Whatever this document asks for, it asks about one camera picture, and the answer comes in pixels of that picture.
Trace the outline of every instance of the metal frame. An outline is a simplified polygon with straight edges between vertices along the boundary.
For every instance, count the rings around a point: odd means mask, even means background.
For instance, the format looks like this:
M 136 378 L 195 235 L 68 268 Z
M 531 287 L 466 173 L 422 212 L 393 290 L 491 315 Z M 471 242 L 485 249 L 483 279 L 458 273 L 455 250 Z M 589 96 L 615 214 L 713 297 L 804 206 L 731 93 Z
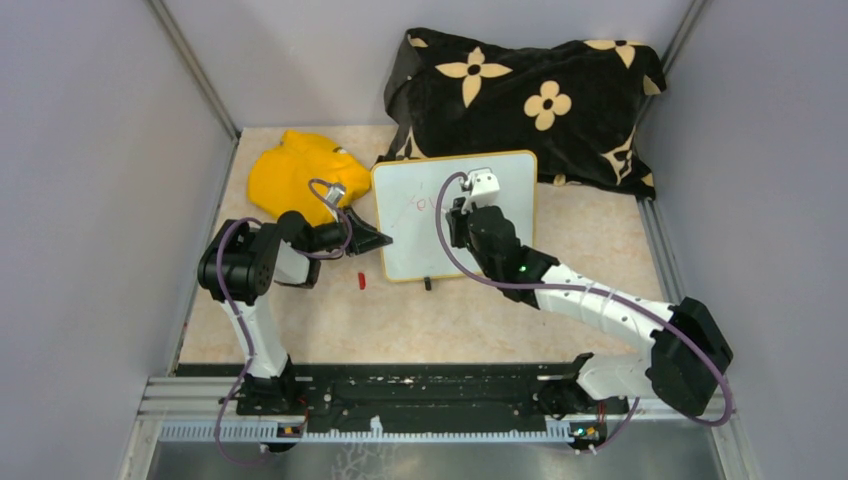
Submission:
M 221 182 L 217 187 L 219 188 L 218 200 L 215 205 L 215 210 L 212 212 L 207 219 L 205 219 L 205 224 L 203 228 L 207 232 L 206 241 L 204 245 L 208 244 L 209 240 L 215 234 L 215 222 L 218 218 L 218 214 L 221 211 L 221 204 L 224 202 L 224 194 L 227 191 L 227 185 L 230 183 L 230 173 L 233 170 L 233 164 L 235 163 L 236 152 L 238 152 L 239 139 L 234 139 L 232 142 L 232 146 L 230 149 L 230 156 L 227 161 L 227 169 L 224 172 L 223 178 L 221 178 Z M 172 350 L 173 355 L 171 355 L 168 361 L 168 372 L 174 372 L 177 369 L 177 365 L 179 365 L 180 361 L 180 351 L 183 348 L 183 341 L 185 341 L 186 334 L 186 326 L 188 325 L 189 318 L 191 317 L 192 309 L 194 308 L 194 302 L 197 299 L 197 289 L 200 288 L 197 282 L 194 282 L 194 288 L 191 291 L 191 297 L 185 304 L 185 308 L 183 310 L 183 322 L 180 325 L 179 332 L 175 335 L 176 337 L 176 345 Z
M 171 11 L 168 10 L 165 2 L 162 0 L 144 0 L 144 3 L 150 7 L 150 11 L 153 13 L 153 16 L 156 17 L 156 20 L 159 22 L 162 30 L 165 32 L 165 36 L 168 37 L 168 40 L 171 42 L 174 52 L 176 52 L 189 74 L 191 74 L 194 84 L 197 86 L 201 95 L 203 95 L 203 99 L 206 101 L 206 104 L 209 105 L 212 113 L 215 114 L 215 118 L 218 119 L 221 127 L 225 132 L 227 132 L 230 139 L 237 141 L 241 136 L 241 132 L 232 117 L 230 117 L 229 112 L 227 112 L 227 108 L 224 106 L 224 102 L 221 101 L 221 98 L 218 96 L 215 88 L 212 87 L 212 82 L 209 81 L 209 77 L 206 76 L 206 72 L 204 72 L 203 67 L 200 66 L 197 56 L 194 54 L 194 51 L 192 51 L 191 46 L 185 36 L 183 36 L 182 31 L 180 31 L 177 21 L 174 20 L 174 17 L 171 15 Z
M 227 112 L 220 97 L 215 92 L 215 89 L 212 87 L 212 84 L 203 71 L 200 62 L 197 60 L 197 57 L 194 55 L 191 47 L 182 35 L 179 26 L 168 8 L 165 6 L 164 2 L 162 0 L 145 0 L 145 3 L 150 7 L 151 12 L 162 26 L 165 35 L 168 37 L 172 47 L 174 48 L 174 51 L 180 57 L 182 63 L 191 74 L 198 90 L 200 90 L 203 95 L 204 100 L 215 114 L 224 131 L 233 140 L 230 167 L 228 168 L 227 175 L 224 179 L 223 185 L 221 186 L 221 195 L 223 196 L 223 192 L 226 190 L 226 184 L 229 179 L 229 169 L 232 168 L 233 159 L 238 148 L 238 140 L 241 133 Z M 680 26 L 662 57 L 663 70 L 666 74 L 668 74 L 674 65 L 675 60 L 690 38 L 701 15 L 711 3 L 712 0 L 693 0 L 690 3 L 689 8 L 681 20 Z M 637 124 L 641 123 L 645 112 L 647 112 L 650 107 L 651 100 L 652 98 L 649 98 L 640 109 L 637 117 Z M 221 199 L 219 198 L 218 206 L 215 210 L 216 215 L 220 209 L 220 200 Z M 684 297 L 684 287 L 671 250 L 668 236 L 663 228 L 659 209 L 651 200 L 640 200 L 638 202 L 638 208 L 642 217 L 645 233 L 647 235 L 648 245 L 654 259 L 657 276 L 660 280 L 663 296 L 667 301 L 679 302 Z M 193 300 L 188 304 L 187 311 L 189 312 L 191 310 L 192 302 Z M 176 366 L 182 340 L 183 338 L 180 336 L 175 350 L 172 370 Z M 146 479 L 151 462 L 153 461 L 156 443 L 159 441 L 163 429 L 165 429 L 166 432 L 166 436 L 163 438 L 168 439 L 174 437 L 178 433 L 187 432 L 179 430 L 180 426 L 184 428 L 188 428 L 190 426 L 197 427 L 198 425 L 194 425 L 190 422 L 202 420 L 203 422 L 208 423 L 210 418 L 214 419 L 217 415 L 218 409 L 220 408 L 218 399 L 226 394 L 233 381 L 234 378 L 232 377 L 151 378 L 139 406 L 139 414 L 133 427 L 133 432 L 127 447 L 127 454 L 124 458 L 119 478 L 123 480 Z M 716 396 L 707 408 L 706 414 L 720 414 L 723 408 L 723 402 L 724 399 L 721 396 Z M 616 419 L 617 417 L 620 419 L 621 416 L 610 416 L 611 419 Z M 277 425 L 297 424 L 301 418 L 302 417 L 291 416 L 253 418 L 238 417 L 235 415 L 235 405 L 231 404 L 225 412 L 224 425 L 228 427 L 238 427 L 243 425 L 245 427 L 253 426 L 254 428 L 247 428 L 244 430 L 238 430 L 238 428 L 236 428 L 235 430 L 228 431 L 229 434 L 225 435 L 225 437 L 232 437 L 227 438 L 229 441 L 245 441 L 245 439 L 249 439 L 249 441 L 257 441 L 259 437 L 267 433 L 266 430 L 256 428 L 263 426 L 263 422 L 267 423 L 267 425 L 264 425 L 265 427 L 270 428 L 275 423 Z M 569 419 L 572 421 L 588 421 L 592 418 L 594 417 L 587 416 L 587 418 L 582 418 L 580 416 L 576 416 L 573 418 L 570 417 Z M 682 417 L 661 401 L 643 400 L 638 411 L 635 413 L 633 420 L 655 421 L 677 418 Z M 236 433 L 239 431 L 247 432 L 247 437 L 243 434 Z M 202 438 L 206 438 L 205 434 L 208 433 L 207 430 L 194 430 L 192 432 L 202 433 Z M 712 435 L 719 461 L 722 465 L 726 478 L 734 480 L 758 480 L 762 478 L 738 416 L 734 415 L 728 424 L 713 429 Z M 355 438 L 350 438 L 348 440 L 369 441 L 369 439 L 379 440 L 380 438 L 384 438 L 382 441 L 397 441 L 397 439 L 383 437 L 373 431 L 370 436 L 363 435 L 354 437 Z M 413 438 L 409 438 L 407 440 L 420 441 L 420 439 Z M 507 438 L 505 441 L 514 442 L 522 441 L 522 439 Z
M 277 435 L 280 427 L 295 426 L 273 420 L 226 420 L 221 422 L 221 441 L 228 443 L 571 443 L 571 424 L 566 420 L 548 419 L 544 432 L 475 432 L 475 433 L 385 433 L 380 419 L 371 421 L 371 429 L 362 432 L 306 432 L 298 437 Z M 208 420 L 170 420 L 162 424 L 160 442 L 213 442 L 214 424 Z

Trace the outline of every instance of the yellow cloth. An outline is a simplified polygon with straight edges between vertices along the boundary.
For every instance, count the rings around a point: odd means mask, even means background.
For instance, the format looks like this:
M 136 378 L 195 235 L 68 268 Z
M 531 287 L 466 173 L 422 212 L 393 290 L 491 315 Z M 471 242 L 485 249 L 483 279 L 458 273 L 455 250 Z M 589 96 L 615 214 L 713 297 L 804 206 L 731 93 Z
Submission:
M 297 210 L 312 226 L 333 221 L 327 207 L 309 191 L 307 182 L 313 178 L 345 186 L 340 208 L 371 188 L 368 170 L 329 138 L 287 130 L 282 142 L 263 153 L 247 177 L 247 198 L 275 219 Z M 322 196 L 327 193 L 322 185 L 315 185 L 315 190 Z

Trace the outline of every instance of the whiteboard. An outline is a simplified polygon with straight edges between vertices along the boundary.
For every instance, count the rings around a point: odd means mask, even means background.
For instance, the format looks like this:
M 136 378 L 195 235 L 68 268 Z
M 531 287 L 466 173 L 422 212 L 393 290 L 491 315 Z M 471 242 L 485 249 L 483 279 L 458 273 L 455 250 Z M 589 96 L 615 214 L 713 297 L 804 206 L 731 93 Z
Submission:
M 371 170 L 377 201 L 377 226 L 394 239 L 380 249 L 383 271 L 393 282 L 438 278 L 462 273 L 445 255 L 436 234 L 436 201 L 439 189 L 454 172 L 491 168 L 500 183 L 496 204 L 515 224 L 522 243 L 532 246 L 536 206 L 536 156 L 532 152 L 505 152 L 462 157 L 431 158 L 379 163 Z M 442 202 L 449 209 L 453 199 L 467 196 L 459 180 L 451 182 Z M 439 215 L 450 242 L 444 214 Z M 465 249 L 453 249 L 463 266 L 479 272 L 477 262 Z

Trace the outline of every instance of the flower pattern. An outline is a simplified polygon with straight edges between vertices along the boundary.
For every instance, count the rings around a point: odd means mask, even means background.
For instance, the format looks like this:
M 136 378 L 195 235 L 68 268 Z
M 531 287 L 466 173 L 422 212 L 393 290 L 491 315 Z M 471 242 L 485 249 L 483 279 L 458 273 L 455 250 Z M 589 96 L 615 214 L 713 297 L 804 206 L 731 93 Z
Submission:
M 551 128 L 559 115 L 571 110 L 571 97 L 559 93 L 559 84 L 548 80 L 539 88 L 539 95 L 531 95 L 524 102 L 524 113 L 536 117 L 536 129 L 540 132 Z
M 474 101 L 474 97 L 480 93 L 483 78 L 500 77 L 512 71 L 509 67 L 497 63 L 485 63 L 485 61 L 486 56 L 483 55 L 480 47 L 477 47 L 468 54 L 468 61 L 466 62 L 436 65 L 436 69 L 443 75 L 462 79 L 462 101 L 466 108 Z
M 645 95 L 659 95 L 662 93 L 660 87 L 647 75 L 642 77 L 642 91 L 645 92 Z
M 577 180 L 570 180 L 566 178 L 564 173 L 558 173 L 554 176 L 554 181 L 551 182 L 551 185 L 555 187 L 564 187 L 566 185 L 583 185 Z
M 627 68 L 630 68 L 630 65 L 633 64 L 633 59 L 636 58 L 635 47 L 642 45 L 641 43 L 626 42 L 624 40 L 586 40 L 583 43 L 595 50 L 615 49 L 615 53 L 621 57 L 621 61 L 624 62 L 624 66 Z
M 395 155 L 395 160 L 414 160 L 416 158 L 427 158 L 418 148 L 415 142 L 415 135 L 412 134 L 412 127 L 409 128 L 409 133 L 406 135 L 406 141 Z
M 414 38 L 412 35 L 407 35 L 406 39 L 409 41 L 409 44 L 416 48 L 427 48 L 427 42 L 420 38 Z
M 630 144 L 633 143 L 633 134 L 636 133 L 636 127 L 630 131 L 630 136 L 620 146 L 613 148 L 607 153 L 602 153 L 601 156 L 606 158 L 613 171 L 615 172 L 615 184 L 621 185 L 621 179 L 630 174 L 633 168 L 631 161 L 633 160 L 633 150 L 630 149 Z

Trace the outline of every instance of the whiteboard frame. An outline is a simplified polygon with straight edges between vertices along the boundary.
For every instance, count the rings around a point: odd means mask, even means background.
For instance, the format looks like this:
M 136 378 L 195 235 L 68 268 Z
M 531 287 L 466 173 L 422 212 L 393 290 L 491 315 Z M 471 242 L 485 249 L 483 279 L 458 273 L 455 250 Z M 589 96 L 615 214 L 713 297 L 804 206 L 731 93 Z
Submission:
M 468 154 L 468 155 L 451 155 L 451 156 L 448 156 L 448 157 L 432 157 L 432 158 L 422 158 L 422 159 L 416 159 L 416 160 L 388 161 L 388 162 L 380 162 L 380 163 L 375 164 L 371 168 L 371 186 L 374 190 L 374 211 L 375 211 L 375 214 L 377 216 L 377 230 L 379 230 L 380 232 L 383 231 L 382 227 L 380 226 L 380 204 L 377 201 L 377 183 L 374 179 L 374 172 L 376 172 L 378 168 L 386 167 L 386 166 L 397 166 L 399 162 L 402 162 L 403 164 L 407 164 L 407 163 L 430 163 L 430 162 L 442 162 L 442 161 L 446 161 L 446 160 L 463 160 L 463 159 L 468 159 L 468 158 L 480 158 L 480 157 L 491 158 L 491 157 L 500 157 L 500 156 L 505 156 L 505 155 L 515 155 L 515 154 L 527 154 L 527 155 L 530 155 L 531 157 L 533 157 L 533 178 L 537 179 L 537 180 L 533 182 L 533 243 L 530 246 L 535 246 L 536 245 L 536 211 L 538 209 L 538 203 L 539 203 L 539 199 L 538 199 L 538 197 L 539 197 L 539 193 L 538 193 L 539 159 L 536 157 L 536 154 L 533 153 L 530 150 L 507 150 L 507 151 L 503 151 L 503 152 L 472 153 L 472 154 Z M 436 279 L 442 279 L 442 278 L 457 278 L 457 277 L 464 277 L 465 276 L 463 273 L 458 272 L 458 273 L 447 274 L 447 275 L 434 275 L 434 276 L 430 276 L 430 277 L 393 279 L 393 278 L 389 277 L 388 271 L 386 270 L 386 257 L 383 253 L 382 248 L 380 249 L 380 265 L 383 269 L 383 278 L 385 278 L 386 280 L 388 280 L 391 283 L 420 282 L 420 281 L 423 281 L 425 278 L 429 278 L 431 280 L 436 280 Z M 482 274 L 482 271 L 479 270 L 479 269 L 475 269 L 474 273 Z

